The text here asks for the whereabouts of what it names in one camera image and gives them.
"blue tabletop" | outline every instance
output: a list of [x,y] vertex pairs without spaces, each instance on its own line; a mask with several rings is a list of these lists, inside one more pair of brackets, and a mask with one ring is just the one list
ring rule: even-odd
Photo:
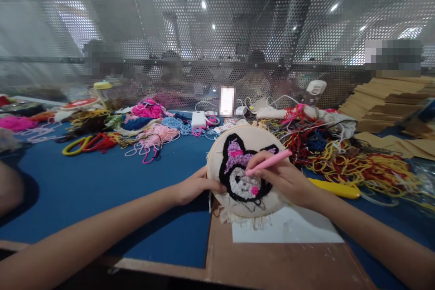
[[[57,134],[65,130],[59,127]],[[125,157],[119,146],[106,154],[61,154],[69,144],[53,140],[1,155],[25,182],[25,203],[0,219],[0,239],[35,243],[54,232],[140,196],[176,184],[206,164],[213,142],[182,136],[163,146],[160,158]],[[177,207],[119,242],[108,254],[204,268],[211,214],[208,194]]]

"black yarn outline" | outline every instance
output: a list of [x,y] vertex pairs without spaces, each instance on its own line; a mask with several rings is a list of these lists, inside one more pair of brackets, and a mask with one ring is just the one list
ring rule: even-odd
[[[229,136],[227,137],[227,139],[225,140],[225,144],[224,144],[224,146],[223,146],[223,160],[222,160],[222,163],[221,163],[221,168],[219,169],[219,180],[221,181],[222,184],[225,185],[225,187],[227,188],[227,192],[229,193],[229,195],[231,196],[231,198],[234,199],[235,201],[238,201],[238,202],[244,202],[244,203],[247,203],[247,202],[254,202],[255,205],[259,205],[259,204],[256,203],[256,201],[261,200],[261,199],[262,199],[264,196],[266,196],[266,195],[270,192],[270,190],[272,189],[272,184],[267,183],[264,179],[261,179],[261,188],[260,188],[258,194],[257,194],[254,198],[248,198],[248,199],[243,198],[243,197],[241,197],[241,196],[236,195],[236,194],[231,190],[231,186],[230,186],[230,178],[229,178],[230,175],[231,175],[231,172],[233,172],[233,170],[234,170],[235,168],[242,168],[242,169],[246,170],[246,167],[245,167],[245,166],[243,166],[243,165],[241,165],[241,164],[235,164],[235,165],[233,165],[233,166],[229,169],[229,171],[228,171],[227,173],[225,173],[225,169],[227,168],[227,162],[228,162],[228,159],[229,159],[229,156],[228,156],[228,147],[230,146],[230,143],[231,143],[233,140],[236,140],[236,141],[237,141],[237,143],[238,143],[239,146],[240,146],[240,149],[241,149],[242,152],[243,152],[243,155],[246,155],[246,154],[252,154],[252,155],[255,155],[255,154],[257,154],[257,151],[254,151],[254,150],[246,150],[246,148],[245,148],[245,144],[243,143],[243,141],[242,141],[242,139],[239,137],[239,135],[237,135],[237,134],[231,134],[231,135],[229,135]],[[276,145],[274,145],[274,144],[272,144],[272,145],[270,145],[270,146],[268,146],[268,147],[262,148],[260,151],[262,151],[262,150],[271,150],[271,149],[275,149],[275,154],[279,152],[278,147],[277,147]]]

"white paper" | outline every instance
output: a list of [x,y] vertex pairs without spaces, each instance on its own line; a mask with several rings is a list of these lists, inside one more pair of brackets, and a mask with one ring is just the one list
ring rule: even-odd
[[299,206],[287,206],[268,216],[271,225],[253,230],[251,224],[232,224],[233,242],[319,243],[344,242],[323,215]]

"cartoon character embroidery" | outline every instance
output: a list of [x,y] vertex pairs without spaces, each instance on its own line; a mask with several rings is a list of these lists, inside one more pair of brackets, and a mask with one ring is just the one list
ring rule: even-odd
[[[272,154],[279,151],[276,145],[261,150],[267,150]],[[254,202],[259,205],[260,199],[270,192],[272,185],[259,177],[245,175],[248,162],[256,153],[254,150],[246,150],[243,141],[237,134],[229,135],[223,147],[223,161],[219,170],[219,179],[234,200]]]

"metal screen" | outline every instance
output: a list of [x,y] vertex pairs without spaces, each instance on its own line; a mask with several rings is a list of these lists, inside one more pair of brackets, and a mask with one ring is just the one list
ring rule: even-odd
[[323,79],[319,106],[335,107],[370,79],[365,40],[432,24],[435,0],[0,0],[0,92],[72,101],[106,79],[125,105],[193,110],[220,85],[242,101],[299,100]]

